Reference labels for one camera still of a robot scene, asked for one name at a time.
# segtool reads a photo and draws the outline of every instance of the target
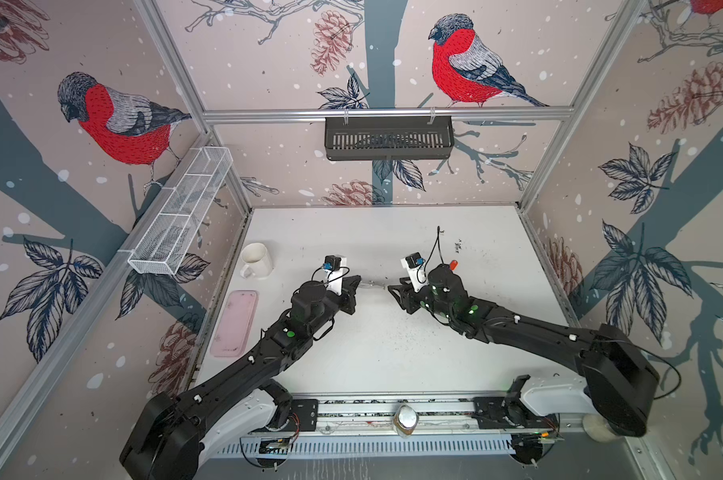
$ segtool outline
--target mug handle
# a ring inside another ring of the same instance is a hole
[[[254,273],[255,273],[255,272],[252,270],[251,266],[249,266],[249,265],[247,265],[247,264],[244,264],[244,266],[242,267],[241,271],[239,272],[239,274],[242,276],[242,278],[247,278],[247,277],[249,277],[251,274],[254,274]]]

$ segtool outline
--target horizontal metal rail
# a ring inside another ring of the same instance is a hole
[[[488,108],[363,108],[358,110],[207,110],[208,125],[279,124],[324,121],[327,117],[428,117],[450,115],[456,121],[542,121],[568,120],[572,107],[488,107]]]

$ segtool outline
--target mesh basket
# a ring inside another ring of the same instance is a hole
[[[231,164],[228,148],[199,149],[127,260],[138,274],[177,273]]]
[[[327,118],[328,160],[444,160],[454,146],[452,117]]]

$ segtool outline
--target wallpaper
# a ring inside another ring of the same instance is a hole
[[[252,206],[518,201],[558,121],[456,122],[448,160],[330,161],[324,124],[217,125]]]
[[[158,3],[205,107],[249,110],[570,104],[621,2]]]
[[[223,186],[175,277],[126,275],[3,479],[126,476],[119,454],[146,400],[186,389],[196,336],[241,231],[233,202]]]
[[[723,478],[723,1],[650,4],[529,216],[583,324],[681,371],[649,418],[676,477]]]
[[[0,415],[196,139],[136,15],[0,0]]]

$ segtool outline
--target bird head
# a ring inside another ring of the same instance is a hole
[[[94,78],[82,72],[73,72],[60,82],[58,101],[66,121],[70,122],[75,118],[79,121],[90,120],[85,96],[90,88],[97,84]]]
[[[473,22],[466,14],[453,13],[439,18],[439,21],[433,26],[431,34],[428,35],[429,40],[434,40],[439,46],[449,40],[453,33],[462,29],[473,29]]]

